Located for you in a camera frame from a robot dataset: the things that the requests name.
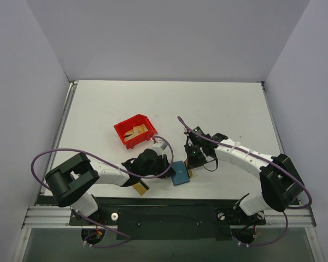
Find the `blue leather card holder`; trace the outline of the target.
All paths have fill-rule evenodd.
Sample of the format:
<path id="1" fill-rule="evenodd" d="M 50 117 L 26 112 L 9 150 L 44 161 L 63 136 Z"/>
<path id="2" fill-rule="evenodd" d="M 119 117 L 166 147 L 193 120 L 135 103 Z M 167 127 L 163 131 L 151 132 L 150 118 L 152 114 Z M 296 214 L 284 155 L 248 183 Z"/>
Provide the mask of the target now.
<path id="1" fill-rule="evenodd" d="M 171 176 L 174 186 L 179 186 L 190 182 L 190 176 L 183 161 L 173 162 L 172 168 L 175 171 L 175 174 Z"/>

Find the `red plastic bin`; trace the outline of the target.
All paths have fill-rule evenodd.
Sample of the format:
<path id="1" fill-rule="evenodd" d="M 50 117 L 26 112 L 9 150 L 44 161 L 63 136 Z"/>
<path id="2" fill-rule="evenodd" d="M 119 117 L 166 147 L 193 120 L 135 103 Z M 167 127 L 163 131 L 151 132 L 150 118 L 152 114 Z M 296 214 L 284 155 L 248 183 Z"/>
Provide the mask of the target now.
<path id="1" fill-rule="evenodd" d="M 157 130 L 147 116 L 137 114 L 116 125 L 114 129 L 127 149 L 133 149 L 141 142 L 150 140 Z"/>

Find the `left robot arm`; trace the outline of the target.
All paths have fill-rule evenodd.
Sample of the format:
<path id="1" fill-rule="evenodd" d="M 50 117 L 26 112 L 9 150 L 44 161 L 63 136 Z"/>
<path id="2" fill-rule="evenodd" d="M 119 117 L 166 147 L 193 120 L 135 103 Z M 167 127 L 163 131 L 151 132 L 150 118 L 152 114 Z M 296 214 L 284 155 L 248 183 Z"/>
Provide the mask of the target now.
<path id="1" fill-rule="evenodd" d="M 175 175 L 167 155 L 146 149 L 136 158 L 112 168 L 78 153 L 45 175 L 46 183 L 58 207 L 71 207 L 80 212 L 88 224 L 97 224 L 102 212 L 96 198 L 87 191 L 94 184 L 130 187 L 143 177 L 168 178 Z"/>

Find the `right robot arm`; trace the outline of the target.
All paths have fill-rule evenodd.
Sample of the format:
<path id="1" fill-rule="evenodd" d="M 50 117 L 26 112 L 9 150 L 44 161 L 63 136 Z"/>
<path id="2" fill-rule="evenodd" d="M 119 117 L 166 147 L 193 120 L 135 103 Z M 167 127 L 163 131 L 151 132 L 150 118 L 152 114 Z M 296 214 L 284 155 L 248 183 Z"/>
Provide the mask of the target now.
<path id="1" fill-rule="evenodd" d="M 294 164 L 285 154 L 272 156 L 253 151 L 226 135 L 205 134 L 200 127 L 186 128 L 185 135 L 190 168 L 203 166 L 207 163 L 205 157 L 211 157 L 217 163 L 230 163 L 260 181 L 260 190 L 245 193 L 233 209 L 234 219 L 239 223 L 246 223 L 264 210 L 293 209 L 292 203 L 305 191 Z"/>

